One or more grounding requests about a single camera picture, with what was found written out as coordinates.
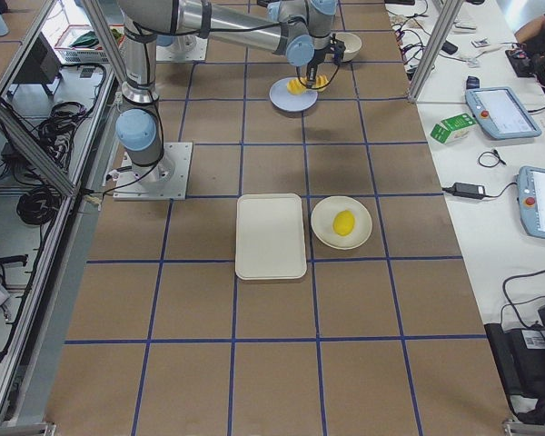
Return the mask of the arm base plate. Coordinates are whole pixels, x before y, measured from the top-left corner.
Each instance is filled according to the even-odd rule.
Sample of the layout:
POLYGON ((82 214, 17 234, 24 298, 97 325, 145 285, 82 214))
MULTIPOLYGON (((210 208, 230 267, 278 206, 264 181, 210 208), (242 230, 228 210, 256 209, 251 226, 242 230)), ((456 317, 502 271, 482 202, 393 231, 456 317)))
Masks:
POLYGON ((193 144, 190 142, 165 143, 163 159, 141 181, 137 181, 147 169, 133 165, 128 152, 124 152, 122 166, 131 166, 131 169, 117 176, 113 198, 116 201, 184 200, 192 153, 193 144))
POLYGON ((156 62, 160 64, 183 64, 205 60, 208 42, 196 38, 196 46, 189 52, 172 52, 163 47, 156 47, 156 62))

